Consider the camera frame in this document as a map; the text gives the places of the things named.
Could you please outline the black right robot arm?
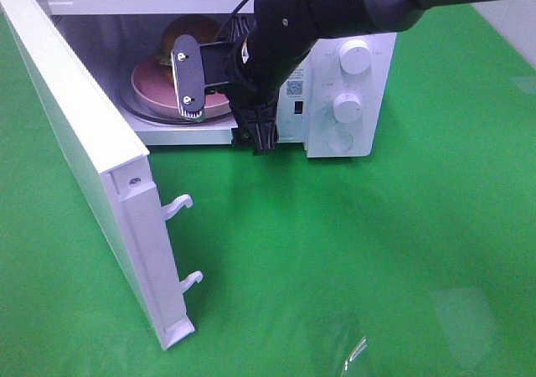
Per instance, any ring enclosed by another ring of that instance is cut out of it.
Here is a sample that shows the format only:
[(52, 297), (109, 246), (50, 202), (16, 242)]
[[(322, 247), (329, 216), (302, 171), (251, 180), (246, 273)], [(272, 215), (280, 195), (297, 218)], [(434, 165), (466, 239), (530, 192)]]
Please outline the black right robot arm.
[(430, 8), (487, 1), (495, 0), (254, 0), (255, 21), (234, 48), (252, 95), (228, 95), (232, 143), (256, 154), (274, 149), (276, 93), (319, 39), (403, 32)]

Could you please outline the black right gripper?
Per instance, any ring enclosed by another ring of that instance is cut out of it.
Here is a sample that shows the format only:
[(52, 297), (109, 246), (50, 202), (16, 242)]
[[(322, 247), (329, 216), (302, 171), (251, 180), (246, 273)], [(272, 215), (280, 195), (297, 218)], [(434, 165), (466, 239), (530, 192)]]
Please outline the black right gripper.
[(279, 138), (277, 96), (283, 82), (317, 41), (309, 20), (259, 20), (235, 14), (228, 26), (236, 84), (225, 90), (237, 126), (234, 147), (250, 147), (255, 155), (273, 152)]

